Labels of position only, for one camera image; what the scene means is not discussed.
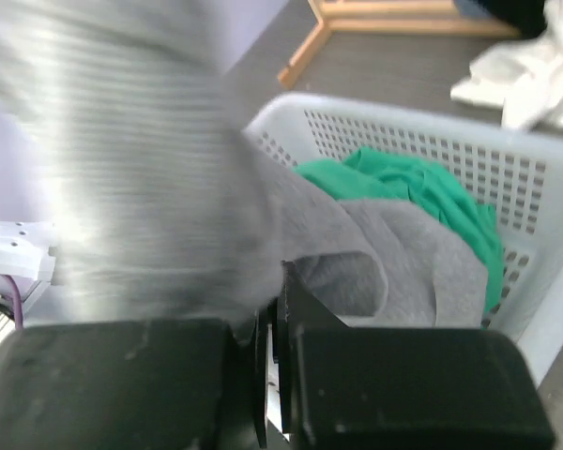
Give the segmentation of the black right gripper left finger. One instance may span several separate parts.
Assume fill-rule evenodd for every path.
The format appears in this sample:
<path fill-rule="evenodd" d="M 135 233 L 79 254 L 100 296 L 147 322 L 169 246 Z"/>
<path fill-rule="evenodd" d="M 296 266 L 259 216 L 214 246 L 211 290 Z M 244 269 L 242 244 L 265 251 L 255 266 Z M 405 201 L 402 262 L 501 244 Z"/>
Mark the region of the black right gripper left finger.
<path fill-rule="evenodd" d="M 266 446 L 266 314 L 29 327 L 0 344 L 0 449 Z"/>

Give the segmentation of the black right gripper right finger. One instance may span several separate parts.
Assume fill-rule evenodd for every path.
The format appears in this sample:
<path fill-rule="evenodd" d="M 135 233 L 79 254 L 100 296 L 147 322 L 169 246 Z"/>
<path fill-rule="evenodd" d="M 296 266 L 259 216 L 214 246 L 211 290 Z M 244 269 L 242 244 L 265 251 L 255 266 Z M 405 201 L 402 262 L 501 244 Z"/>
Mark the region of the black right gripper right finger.
<path fill-rule="evenodd" d="M 521 353 L 479 329 L 350 327 L 286 263 L 274 359 L 295 449 L 551 449 Z"/>

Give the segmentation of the green tank top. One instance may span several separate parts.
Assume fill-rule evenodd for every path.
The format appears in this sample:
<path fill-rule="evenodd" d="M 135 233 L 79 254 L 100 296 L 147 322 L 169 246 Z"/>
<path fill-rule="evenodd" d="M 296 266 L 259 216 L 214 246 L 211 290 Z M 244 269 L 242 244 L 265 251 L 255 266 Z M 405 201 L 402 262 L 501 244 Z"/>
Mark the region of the green tank top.
<path fill-rule="evenodd" d="M 338 161 L 316 159 L 295 172 L 336 200 L 409 201 L 457 233 L 488 271 L 485 308 L 496 307 L 503 287 L 503 246 L 495 207 L 477 202 L 436 162 L 361 148 Z"/>

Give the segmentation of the grey tank top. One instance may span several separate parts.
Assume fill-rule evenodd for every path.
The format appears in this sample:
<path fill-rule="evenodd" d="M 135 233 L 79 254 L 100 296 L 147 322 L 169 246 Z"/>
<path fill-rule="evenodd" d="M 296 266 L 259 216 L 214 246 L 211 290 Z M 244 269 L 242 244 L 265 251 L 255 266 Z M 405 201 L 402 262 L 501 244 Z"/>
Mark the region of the grey tank top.
<path fill-rule="evenodd" d="M 32 140 L 81 322 L 251 318 L 293 263 L 359 326 L 477 327 L 487 272 L 410 202 L 336 201 L 248 142 L 207 1 L 0 1 L 0 102 Z"/>

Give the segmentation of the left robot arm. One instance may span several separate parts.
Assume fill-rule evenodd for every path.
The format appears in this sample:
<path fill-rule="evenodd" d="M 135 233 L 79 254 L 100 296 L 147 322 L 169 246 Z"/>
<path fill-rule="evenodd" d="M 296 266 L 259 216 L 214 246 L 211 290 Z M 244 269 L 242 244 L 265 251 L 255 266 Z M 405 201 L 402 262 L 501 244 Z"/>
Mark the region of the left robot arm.
<path fill-rule="evenodd" d="M 57 245 L 51 222 L 0 221 L 0 275 L 51 281 Z"/>

